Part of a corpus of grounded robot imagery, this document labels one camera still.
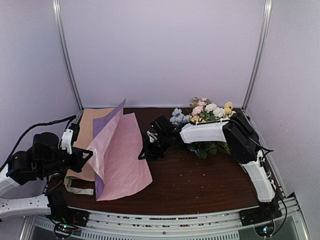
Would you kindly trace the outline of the purple pink wrapping paper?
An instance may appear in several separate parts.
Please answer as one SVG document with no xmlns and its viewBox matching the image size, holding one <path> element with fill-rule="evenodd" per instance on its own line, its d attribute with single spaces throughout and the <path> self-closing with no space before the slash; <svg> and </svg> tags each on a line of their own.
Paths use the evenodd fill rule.
<svg viewBox="0 0 320 240">
<path fill-rule="evenodd" d="M 97 201 L 132 196 L 153 181 L 146 160 L 138 158 L 143 140 L 135 114 L 124 113 L 122 101 L 108 115 L 93 120 L 88 163 L 94 171 Z"/>
</svg>

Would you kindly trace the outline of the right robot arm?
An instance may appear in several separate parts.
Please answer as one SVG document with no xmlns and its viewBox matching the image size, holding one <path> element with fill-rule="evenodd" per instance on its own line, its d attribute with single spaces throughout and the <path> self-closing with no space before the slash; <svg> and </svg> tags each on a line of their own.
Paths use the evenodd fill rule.
<svg viewBox="0 0 320 240">
<path fill-rule="evenodd" d="M 199 158 L 222 151 L 240 164 L 255 187 L 259 207 L 256 216 L 266 221 L 276 212 L 276 186 L 264 162 L 270 149 L 259 143 L 259 136 L 242 112 L 227 118 L 205 122 L 181 122 L 174 125 L 163 115 L 150 126 L 154 132 L 142 133 L 139 160 L 154 161 L 165 156 L 166 151 L 183 142 Z"/>
</svg>

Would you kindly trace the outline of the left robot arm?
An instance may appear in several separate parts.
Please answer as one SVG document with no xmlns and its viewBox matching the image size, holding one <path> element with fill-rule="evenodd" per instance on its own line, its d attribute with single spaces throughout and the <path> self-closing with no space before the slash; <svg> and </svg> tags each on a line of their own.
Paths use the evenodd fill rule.
<svg viewBox="0 0 320 240">
<path fill-rule="evenodd" d="M 0 170 L 1 220 L 45 215 L 61 222 L 69 221 L 72 218 L 72 211 L 60 191 L 16 199 L 5 199 L 4 195 L 27 183 L 44 180 L 53 175 L 63 175 L 68 170 L 80 173 L 92 156 L 91 150 L 71 145 L 61 148 L 59 138 L 54 133 L 36 134 L 32 146 L 28 150 L 20 150 L 11 155 Z"/>
</svg>

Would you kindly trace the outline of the pink rose stem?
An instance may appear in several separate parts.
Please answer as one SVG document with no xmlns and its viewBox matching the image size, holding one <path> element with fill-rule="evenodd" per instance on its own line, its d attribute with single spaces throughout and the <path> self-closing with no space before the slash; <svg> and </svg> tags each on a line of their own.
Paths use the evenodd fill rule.
<svg viewBox="0 0 320 240">
<path fill-rule="evenodd" d="M 209 98 L 193 97 L 191 103 L 189 104 L 189 106 L 192 107 L 191 116 L 199 116 L 199 114 L 205 109 L 206 105 L 211 103 L 212 101 Z"/>
</svg>

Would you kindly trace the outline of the yellow rose stem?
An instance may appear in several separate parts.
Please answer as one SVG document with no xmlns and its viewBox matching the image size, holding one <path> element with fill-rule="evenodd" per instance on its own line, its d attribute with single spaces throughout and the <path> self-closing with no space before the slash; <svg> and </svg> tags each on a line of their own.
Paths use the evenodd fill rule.
<svg viewBox="0 0 320 240">
<path fill-rule="evenodd" d="M 224 118 L 229 118 L 235 113 L 235 111 L 233 110 L 234 109 L 233 103 L 230 101 L 228 101 L 224 105 L 223 109 L 224 109 L 224 116 L 223 116 Z"/>
</svg>

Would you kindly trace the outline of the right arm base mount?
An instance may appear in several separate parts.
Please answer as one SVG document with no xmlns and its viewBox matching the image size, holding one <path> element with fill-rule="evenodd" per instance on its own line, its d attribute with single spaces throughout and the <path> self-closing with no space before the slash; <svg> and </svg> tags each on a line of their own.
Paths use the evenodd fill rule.
<svg viewBox="0 0 320 240">
<path fill-rule="evenodd" d="M 282 216 L 281 210 L 269 210 L 262 207 L 241 210 L 239 218 L 242 226 L 254 226 L 255 233 L 262 238 L 270 238 L 276 231 L 274 220 Z"/>
</svg>

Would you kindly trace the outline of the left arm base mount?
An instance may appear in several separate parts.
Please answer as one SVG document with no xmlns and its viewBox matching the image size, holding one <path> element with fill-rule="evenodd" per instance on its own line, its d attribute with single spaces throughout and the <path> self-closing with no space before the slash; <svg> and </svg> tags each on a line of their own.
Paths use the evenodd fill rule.
<svg viewBox="0 0 320 240">
<path fill-rule="evenodd" d="M 87 226 L 90 213 L 85 210 L 68 208 L 62 213 L 45 215 L 53 223 L 53 233 L 59 239 L 69 238 Z"/>
</svg>

